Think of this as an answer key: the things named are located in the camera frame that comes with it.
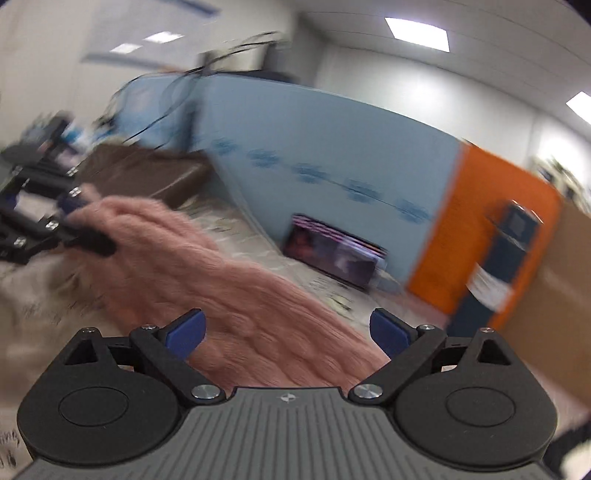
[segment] beige fabric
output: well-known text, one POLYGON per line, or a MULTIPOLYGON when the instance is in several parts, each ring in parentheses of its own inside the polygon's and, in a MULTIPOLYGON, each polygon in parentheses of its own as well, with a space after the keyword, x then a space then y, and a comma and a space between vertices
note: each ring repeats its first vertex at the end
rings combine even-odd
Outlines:
POLYGON ((89 325, 105 336, 120 335, 61 254, 39 255, 24 267, 0 262, 0 480, 31 461, 16 425, 21 399, 89 325))

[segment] cardboard box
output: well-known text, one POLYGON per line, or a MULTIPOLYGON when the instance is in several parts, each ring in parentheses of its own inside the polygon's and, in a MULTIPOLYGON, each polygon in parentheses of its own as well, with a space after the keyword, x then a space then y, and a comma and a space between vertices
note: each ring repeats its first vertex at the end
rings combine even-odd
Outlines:
POLYGON ((591 218, 567 203, 502 329, 515 352, 591 408, 591 218))

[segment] blue gripper pad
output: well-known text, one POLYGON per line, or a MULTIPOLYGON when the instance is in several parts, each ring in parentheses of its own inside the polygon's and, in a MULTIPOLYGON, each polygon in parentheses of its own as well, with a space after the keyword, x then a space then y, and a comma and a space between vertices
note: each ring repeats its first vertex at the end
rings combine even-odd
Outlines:
POLYGON ((163 328, 159 336, 168 350, 185 360, 203 342, 205 324, 205 314, 193 309, 163 328))
POLYGON ((417 331, 384 309, 376 309, 369 318, 372 340, 390 360, 417 339, 417 331))

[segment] ceiling light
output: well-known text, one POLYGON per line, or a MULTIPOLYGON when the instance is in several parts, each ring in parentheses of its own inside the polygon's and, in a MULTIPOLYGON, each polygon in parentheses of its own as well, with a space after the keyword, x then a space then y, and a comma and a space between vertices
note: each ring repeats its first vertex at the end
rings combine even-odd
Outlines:
POLYGON ((115 47, 113 50, 111 50, 111 52, 126 55, 141 47, 142 45, 136 45, 135 43, 122 43, 118 47, 115 47))
POLYGON ((399 18, 386 18, 386 22, 397 40, 449 52, 447 32, 442 28, 399 18))
POLYGON ((183 38, 184 35, 179 33, 170 33, 170 32, 160 32, 155 33, 154 35, 150 35, 148 38, 144 40, 150 41, 152 43, 168 43, 169 41, 178 40, 179 38, 183 38))
POLYGON ((584 92, 577 93, 566 104, 587 123, 591 124, 591 97, 584 92))

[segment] white label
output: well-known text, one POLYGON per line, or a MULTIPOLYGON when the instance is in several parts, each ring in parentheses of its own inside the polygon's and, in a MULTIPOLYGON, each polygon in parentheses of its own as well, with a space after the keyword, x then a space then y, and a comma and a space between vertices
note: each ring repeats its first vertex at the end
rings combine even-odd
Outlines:
POLYGON ((499 312, 505 308, 507 300, 513 293, 508 283, 493 277, 480 265, 476 265, 467 287, 480 303, 493 312, 499 312))

